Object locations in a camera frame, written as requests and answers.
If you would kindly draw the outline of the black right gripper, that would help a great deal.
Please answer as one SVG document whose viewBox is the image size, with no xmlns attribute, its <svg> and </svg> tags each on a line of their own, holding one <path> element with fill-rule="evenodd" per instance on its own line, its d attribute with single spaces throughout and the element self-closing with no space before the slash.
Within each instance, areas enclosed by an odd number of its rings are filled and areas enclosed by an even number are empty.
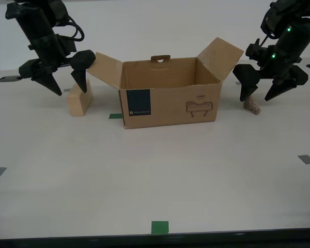
<svg viewBox="0 0 310 248">
<path fill-rule="evenodd" d="M 265 96 L 269 101 L 287 91 L 304 85 L 308 74 L 295 63 L 301 61 L 301 41 L 278 42 L 276 45 L 259 48 L 259 72 L 250 64 L 238 64 L 233 74 L 241 84 L 240 101 L 245 101 L 258 88 L 260 79 L 274 79 Z"/>
</svg>

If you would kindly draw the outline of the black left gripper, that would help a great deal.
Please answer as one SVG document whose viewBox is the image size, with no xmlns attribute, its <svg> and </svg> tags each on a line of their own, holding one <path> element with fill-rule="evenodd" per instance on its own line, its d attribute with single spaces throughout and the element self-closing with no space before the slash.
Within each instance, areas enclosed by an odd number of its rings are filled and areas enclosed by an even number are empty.
<svg viewBox="0 0 310 248">
<path fill-rule="evenodd" d="M 96 60 L 91 50 L 77 52 L 71 59 L 67 56 L 72 52 L 72 39 L 63 35 L 28 35 L 30 50 L 34 50 L 38 59 L 31 59 L 19 67 L 23 79 L 31 79 L 54 92 L 62 95 L 61 89 L 53 77 L 60 67 L 71 66 L 72 77 L 82 92 L 87 92 L 86 70 Z"/>
</svg>

